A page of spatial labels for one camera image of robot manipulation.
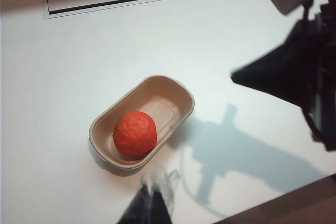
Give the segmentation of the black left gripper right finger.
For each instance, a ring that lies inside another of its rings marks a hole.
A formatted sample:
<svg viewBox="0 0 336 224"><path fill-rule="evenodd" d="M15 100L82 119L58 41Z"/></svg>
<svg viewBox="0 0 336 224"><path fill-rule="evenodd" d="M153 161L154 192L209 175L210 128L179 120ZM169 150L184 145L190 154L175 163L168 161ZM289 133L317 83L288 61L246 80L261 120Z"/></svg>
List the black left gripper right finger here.
<svg viewBox="0 0 336 224"><path fill-rule="evenodd" d="M280 46L232 72L231 80L305 108L322 42L317 21L299 20Z"/></svg>

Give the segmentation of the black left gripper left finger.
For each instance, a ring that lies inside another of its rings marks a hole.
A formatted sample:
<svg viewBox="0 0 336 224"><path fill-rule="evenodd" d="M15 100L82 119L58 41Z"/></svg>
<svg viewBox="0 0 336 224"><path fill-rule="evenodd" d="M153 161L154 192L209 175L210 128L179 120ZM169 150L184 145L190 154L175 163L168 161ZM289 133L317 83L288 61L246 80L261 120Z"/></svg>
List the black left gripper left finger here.
<svg viewBox="0 0 336 224"><path fill-rule="evenodd" d="M139 190L118 223L172 223L175 192L180 182L177 170L167 172L157 166L144 174Z"/></svg>

